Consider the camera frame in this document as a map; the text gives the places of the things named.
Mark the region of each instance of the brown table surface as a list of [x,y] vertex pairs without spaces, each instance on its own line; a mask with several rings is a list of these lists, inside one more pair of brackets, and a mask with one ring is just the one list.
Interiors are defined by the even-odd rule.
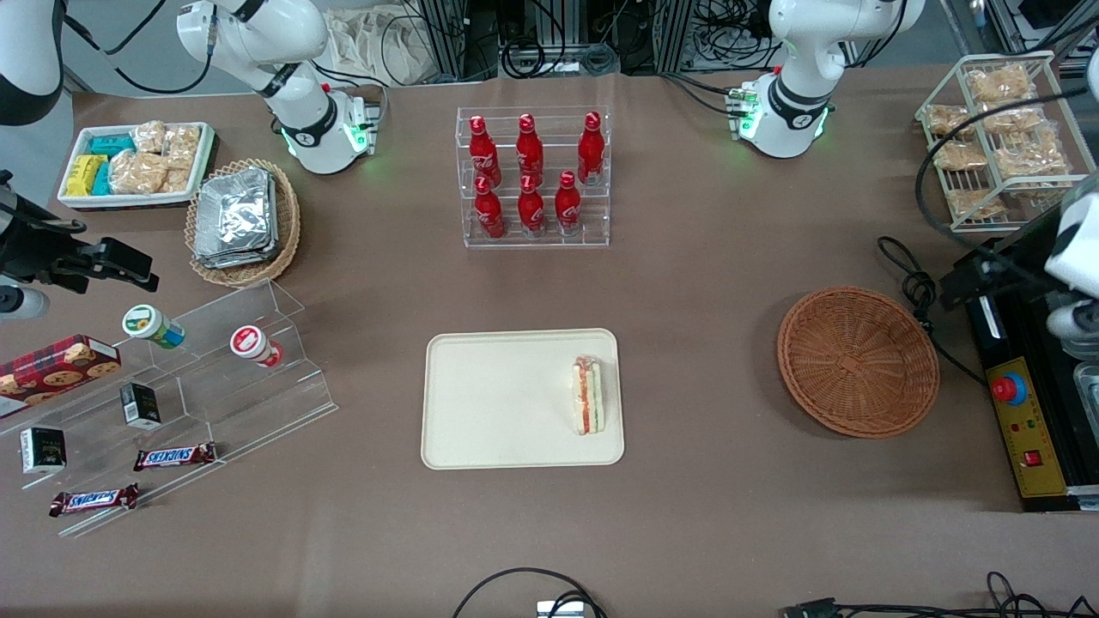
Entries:
[[[563,571],[634,618],[773,616],[822,596],[973,606],[988,570],[1063,608],[1099,593],[1099,518],[1019,512],[988,395],[956,369],[944,363],[926,420],[886,441],[829,432],[779,378],[775,336],[796,299],[839,284],[899,297],[876,236],[903,240],[933,274],[961,256],[912,198],[923,145],[911,114],[946,70],[848,71],[828,131],[792,161],[731,142],[718,114],[657,78],[395,90],[378,154],[328,177],[290,158],[259,97],[77,96],[78,128],[202,120],[222,139],[219,163],[263,157],[287,172],[303,232],[279,283],[306,305],[306,350],[341,409],[77,540],[55,537],[5,454],[5,615],[448,616],[481,577],[517,565]],[[467,251],[456,108],[610,92],[610,247]],[[53,293],[44,320],[0,329],[5,355],[77,331],[115,341],[131,305],[178,313],[226,293],[190,272],[181,210],[82,219],[155,256],[160,290]],[[964,318],[933,316],[975,366]],[[618,335],[619,463],[423,465],[432,336],[582,327]],[[530,616],[563,589],[514,576],[467,611]]]

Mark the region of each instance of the blue snack package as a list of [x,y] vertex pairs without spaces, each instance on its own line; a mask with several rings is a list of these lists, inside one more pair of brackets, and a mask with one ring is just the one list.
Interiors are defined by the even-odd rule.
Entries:
[[96,173],[96,183],[91,186],[91,195],[93,196],[109,196],[111,195],[111,164],[110,162],[104,163],[99,166],[99,172]]
[[99,137],[92,137],[91,143],[88,145],[88,152],[91,154],[104,154],[107,156],[114,156],[126,148],[134,148],[133,137],[126,134],[100,135]]

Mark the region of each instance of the red emergency stop button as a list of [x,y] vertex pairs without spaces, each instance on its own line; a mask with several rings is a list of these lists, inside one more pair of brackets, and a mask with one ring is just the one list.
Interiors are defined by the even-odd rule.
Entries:
[[1009,406],[1020,406],[1026,400],[1026,383],[1017,373],[1003,374],[1003,377],[993,379],[990,387],[992,397],[997,401],[1003,401]]

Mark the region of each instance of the wicker basket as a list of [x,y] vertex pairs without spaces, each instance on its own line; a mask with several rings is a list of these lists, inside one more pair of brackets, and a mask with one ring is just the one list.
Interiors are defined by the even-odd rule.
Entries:
[[[267,161],[256,161],[246,158],[234,161],[224,167],[220,167],[210,176],[225,176],[236,174],[251,166],[263,167],[275,176],[275,207],[278,212],[278,238],[282,249],[275,260],[258,264],[245,264],[243,266],[231,266],[229,268],[207,268],[191,258],[191,268],[203,279],[229,287],[247,287],[260,279],[275,279],[286,271],[293,260],[293,254],[298,251],[298,241],[301,239],[301,211],[298,208],[298,196],[290,186],[290,180],[286,174],[274,163]],[[191,196],[191,203],[187,207],[187,228],[184,230],[184,240],[187,249],[195,252],[195,216],[198,209],[199,196]]]
[[856,438],[912,429],[939,395],[939,358],[919,322],[892,299],[857,287],[799,300],[778,332],[778,364],[807,412]]

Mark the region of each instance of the yellow control panel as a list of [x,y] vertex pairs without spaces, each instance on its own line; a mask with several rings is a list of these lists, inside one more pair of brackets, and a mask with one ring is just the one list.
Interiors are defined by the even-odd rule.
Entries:
[[1024,498],[1064,496],[1065,477],[1034,397],[1026,362],[1014,358],[992,367],[987,375],[1019,493]]

